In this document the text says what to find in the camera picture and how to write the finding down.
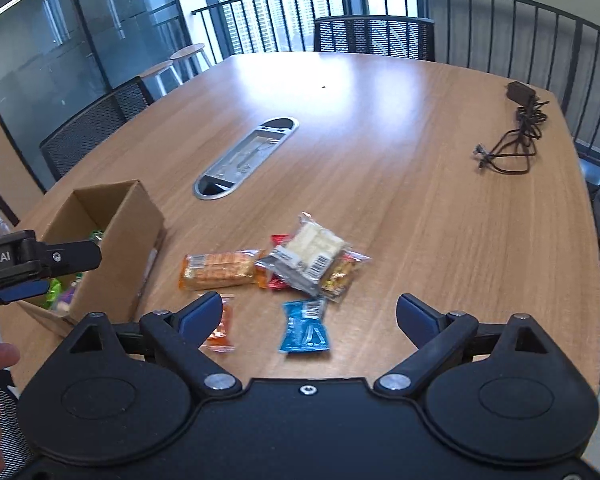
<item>barcode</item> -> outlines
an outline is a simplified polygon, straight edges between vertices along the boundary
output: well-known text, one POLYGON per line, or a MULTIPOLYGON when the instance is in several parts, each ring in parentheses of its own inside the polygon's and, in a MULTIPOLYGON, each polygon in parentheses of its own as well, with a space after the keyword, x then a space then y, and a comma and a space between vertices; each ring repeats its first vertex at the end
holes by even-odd
POLYGON ((206 254, 187 256, 187 267, 189 267, 189 269, 201 269, 205 266, 205 257, 206 254))
POLYGON ((307 301, 302 306, 302 317, 305 319, 322 319, 322 312, 324 310, 324 301, 316 300, 316 301, 307 301))
POLYGON ((330 261, 331 260, 323 254, 318 254, 311 266, 305 271, 305 274, 311 280, 319 280, 324 274, 330 261))

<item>wooden stool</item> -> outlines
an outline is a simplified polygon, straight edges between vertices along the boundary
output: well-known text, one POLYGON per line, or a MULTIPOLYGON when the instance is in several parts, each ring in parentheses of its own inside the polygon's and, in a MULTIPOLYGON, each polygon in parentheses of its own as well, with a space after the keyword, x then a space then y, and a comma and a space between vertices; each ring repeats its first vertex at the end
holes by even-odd
POLYGON ((180 76, 176 72, 176 69, 173 66, 173 61, 171 59, 168 61, 163 61, 162 63, 158 63, 157 65, 154 65, 151 68, 148 68, 141 74, 138 74, 138 77, 141 77, 142 79, 145 79, 147 77, 155 77, 155 80, 158 82, 158 88, 160 89, 160 94, 164 97, 165 95, 167 95, 167 91, 164 89, 164 84, 162 82, 161 75, 163 72, 166 72, 167 70, 171 70, 171 73, 173 73, 173 77, 176 79, 176 82, 178 83, 178 86, 181 86, 182 79, 180 79, 180 76))
MULTIPOLYGON (((185 48, 181 48, 179 51, 174 53, 170 59, 176 60, 185 60, 190 59, 193 62, 193 65, 196 67, 196 71, 200 74, 202 73, 202 69, 200 68, 200 63, 198 62, 197 54, 202 54, 202 59, 205 60, 206 65, 211 68, 211 62, 209 58, 205 54, 205 44, 204 43, 195 43, 193 45, 186 46, 185 48)), ((185 63, 187 65, 187 73, 189 73, 189 79, 193 79, 193 72, 191 71, 191 66, 189 63, 185 63)))

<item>black cable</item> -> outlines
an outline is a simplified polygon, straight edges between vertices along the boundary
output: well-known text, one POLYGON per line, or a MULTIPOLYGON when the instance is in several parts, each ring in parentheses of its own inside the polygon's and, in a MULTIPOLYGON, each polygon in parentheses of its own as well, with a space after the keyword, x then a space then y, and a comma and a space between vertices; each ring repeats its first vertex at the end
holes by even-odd
POLYGON ((474 154, 480 156, 479 168, 490 168, 493 171, 508 175, 522 175, 531 170, 531 157, 536 156, 536 140, 542 138, 540 125, 547 120, 546 114, 541 110, 549 101, 540 102, 537 97, 529 99, 529 104, 521 106, 516 111, 518 127, 509 130, 488 152, 485 147, 478 144, 474 154), (513 147, 512 152, 503 153, 513 147), (498 158, 521 157, 525 159, 524 170, 505 170, 496 164, 498 158))

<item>conference table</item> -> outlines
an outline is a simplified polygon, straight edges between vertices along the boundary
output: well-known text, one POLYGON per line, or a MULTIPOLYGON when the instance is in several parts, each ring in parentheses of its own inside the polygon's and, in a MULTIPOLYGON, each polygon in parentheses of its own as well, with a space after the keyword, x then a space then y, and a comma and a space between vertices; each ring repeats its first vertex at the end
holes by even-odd
MULTIPOLYGON (((446 64, 363 54, 232 56, 125 124, 60 180, 19 228, 44 230, 72 189, 138 178, 164 214, 166 240, 138 317, 177 311, 185 254, 270 248, 300 212, 372 261, 324 317, 329 352, 283 354, 282 303, 296 291, 235 294, 235 351, 209 354, 243 383, 253 377, 375 380, 414 352, 395 320, 405 292, 482 322, 534 316, 596 386, 600 263, 586 186, 557 99, 529 174, 478 170, 472 151, 514 127, 508 80, 446 64), (192 184, 258 124, 298 129, 234 192, 200 200, 192 184)), ((16 305, 0 309, 18 345, 24 387, 60 338, 16 305)))

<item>metal railing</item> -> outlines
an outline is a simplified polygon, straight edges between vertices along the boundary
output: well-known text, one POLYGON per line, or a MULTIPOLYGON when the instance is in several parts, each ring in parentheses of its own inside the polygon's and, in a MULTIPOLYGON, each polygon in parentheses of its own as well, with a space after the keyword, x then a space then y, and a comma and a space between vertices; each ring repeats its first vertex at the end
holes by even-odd
POLYGON ((202 21, 214 62, 231 54, 312 50, 313 22, 321 16, 431 18, 438 62, 554 92, 580 156, 600 165, 599 26, 532 0, 417 0, 416 6, 410 0, 227 0, 193 15, 195 26, 202 21))

